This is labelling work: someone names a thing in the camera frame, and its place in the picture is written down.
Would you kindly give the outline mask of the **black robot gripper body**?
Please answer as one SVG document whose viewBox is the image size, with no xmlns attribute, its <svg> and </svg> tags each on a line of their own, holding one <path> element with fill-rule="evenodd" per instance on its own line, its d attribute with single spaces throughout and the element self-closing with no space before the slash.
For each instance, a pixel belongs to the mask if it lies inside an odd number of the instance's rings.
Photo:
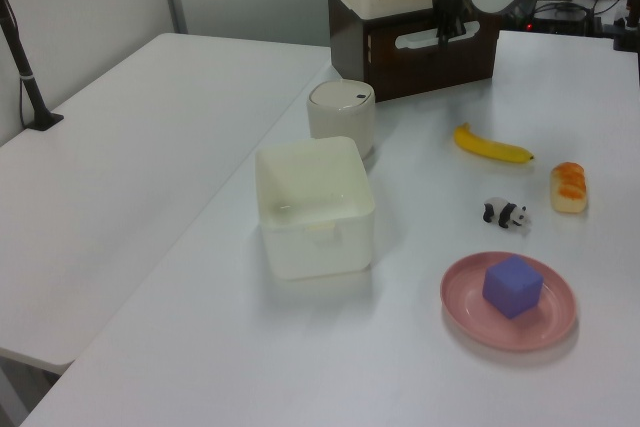
<svg viewBox="0 0 640 427">
<path fill-rule="evenodd" d="M 466 0 L 432 0 L 436 15 L 463 16 L 467 10 Z"/>
</svg>

